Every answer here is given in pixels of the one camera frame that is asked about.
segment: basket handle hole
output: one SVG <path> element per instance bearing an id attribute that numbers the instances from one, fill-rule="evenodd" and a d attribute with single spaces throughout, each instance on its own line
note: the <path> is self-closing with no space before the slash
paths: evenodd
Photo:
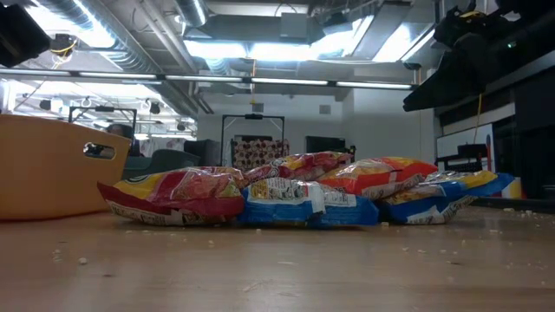
<path id="1" fill-rule="evenodd" d="M 94 159 L 114 159 L 115 149 L 98 143 L 88 142 L 83 147 L 85 156 Z"/>

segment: wooden table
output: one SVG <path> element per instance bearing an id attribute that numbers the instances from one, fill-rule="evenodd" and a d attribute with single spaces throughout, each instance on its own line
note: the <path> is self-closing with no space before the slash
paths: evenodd
<path id="1" fill-rule="evenodd" d="M 0 224 L 0 311 L 553 311 L 554 244 L 554 216 L 479 208 L 361 231 Z"/>

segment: blue snack bag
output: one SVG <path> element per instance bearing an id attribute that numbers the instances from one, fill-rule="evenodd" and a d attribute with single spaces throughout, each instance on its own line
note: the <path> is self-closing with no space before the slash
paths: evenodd
<path id="1" fill-rule="evenodd" d="M 425 182 L 377 203 L 385 218 L 403 224 L 445 224 L 477 197 L 501 192 L 514 177 L 489 171 L 437 172 Z"/>
<path id="2" fill-rule="evenodd" d="M 245 209 L 238 216 L 247 224 L 374 225 L 378 210 L 367 198 L 344 194 L 317 182 L 271 178 L 243 190 Z"/>

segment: chip bag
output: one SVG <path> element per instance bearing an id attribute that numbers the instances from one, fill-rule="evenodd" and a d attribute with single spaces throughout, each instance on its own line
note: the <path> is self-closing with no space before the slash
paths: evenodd
<path id="1" fill-rule="evenodd" d="M 221 223 L 237 216 L 244 206 L 231 174 L 198 168 L 97 186 L 116 215 L 152 225 Z"/>
<path id="2" fill-rule="evenodd" d="M 381 157 L 363 159 L 324 174 L 317 181 L 338 191 L 384 198 L 422 182 L 437 167 L 416 159 Z"/>
<path id="3" fill-rule="evenodd" d="M 345 194 L 317 182 L 271 178 L 243 190 L 247 224 L 299 224 L 310 228 L 373 225 L 378 210 L 367 198 Z"/>
<path id="4" fill-rule="evenodd" d="M 290 155 L 274 159 L 270 164 L 254 168 L 246 173 L 250 183 L 268 178 L 287 178 L 314 181 L 351 159 L 348 153 L 320 152 Z"/>
<path id="5" fill-rule="evenodd" d="M 425 182 L 377 203 L 383 218 L 404 224 L 445 224 L 479 196 L 491 196 L 514 180 L 506 173 L 437 172 Z"/>
<path id="6" fill-rule="evenodd" d="M 231 167 L 223 167 L 223 166 L 202 166 L 202 167 L 194 167 L 198 168 L 202 171 L 206 171 L 209 173 L 229 173 L 232 175 L 233 182 L 237 185 L 238 188 L 242 189 L 249 185 L 249 180 L 245 178 L 243 172 L 236 168 Z"/>

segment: wooden basket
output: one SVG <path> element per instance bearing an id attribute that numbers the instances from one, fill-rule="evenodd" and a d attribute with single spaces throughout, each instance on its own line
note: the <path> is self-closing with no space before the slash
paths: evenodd
<path id="1" fill-rule="evenodd" d="M 115 156 L 86 156 L 89 142 L 111 146 Z M 106 210 L 96 182 L 121 179 L 129 145 L 126 138 L 63 121 L 0 115 L 0 220 Z"/>

